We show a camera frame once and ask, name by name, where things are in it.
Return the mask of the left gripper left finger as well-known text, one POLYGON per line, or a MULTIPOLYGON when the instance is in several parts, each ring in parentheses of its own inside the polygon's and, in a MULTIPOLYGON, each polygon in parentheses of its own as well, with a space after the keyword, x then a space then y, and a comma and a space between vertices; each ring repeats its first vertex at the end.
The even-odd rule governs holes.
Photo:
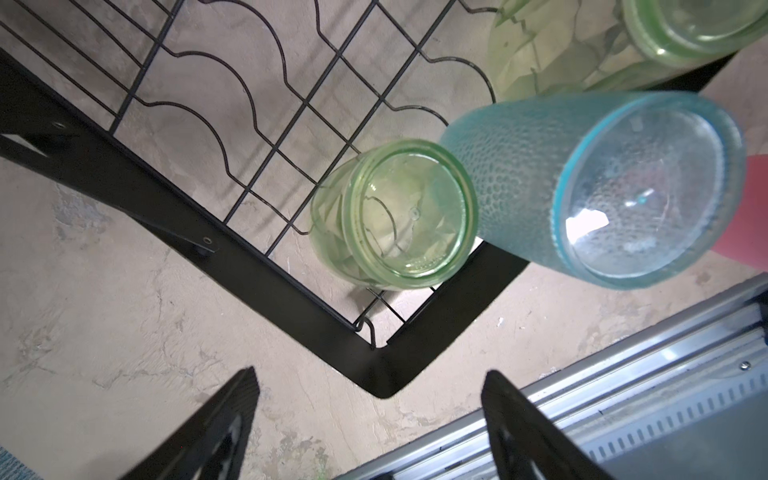
POLYGON ((260 396, 255 368, 237 371, 125 479, 237 479, 260 396))

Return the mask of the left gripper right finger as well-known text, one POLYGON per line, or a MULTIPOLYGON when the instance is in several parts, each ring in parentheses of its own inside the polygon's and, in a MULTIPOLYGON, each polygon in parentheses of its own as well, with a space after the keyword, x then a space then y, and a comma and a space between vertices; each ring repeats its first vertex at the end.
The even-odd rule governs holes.
POLYGON ((611 477, 500 372, 487 372, 481 404, 499 478, 611 477))

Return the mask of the teal translucent cup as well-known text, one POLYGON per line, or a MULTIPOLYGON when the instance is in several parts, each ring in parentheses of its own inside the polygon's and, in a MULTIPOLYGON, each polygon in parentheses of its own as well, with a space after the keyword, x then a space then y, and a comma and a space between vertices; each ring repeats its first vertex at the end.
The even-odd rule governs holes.
POLYGON ((616 290, 698 261, 746 176, 736 121, 683 91, 499 102, 452 122, 440 144, 471 177, 485 242, 616 290))

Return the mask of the bright green translucent cup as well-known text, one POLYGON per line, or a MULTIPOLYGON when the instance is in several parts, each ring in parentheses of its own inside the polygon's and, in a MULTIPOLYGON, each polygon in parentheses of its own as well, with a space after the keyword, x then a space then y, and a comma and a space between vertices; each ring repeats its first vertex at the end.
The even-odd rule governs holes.
POLYGON ((487 75, 505 101, 644 89, 766 33, 764 1, 504 1, 487 75))

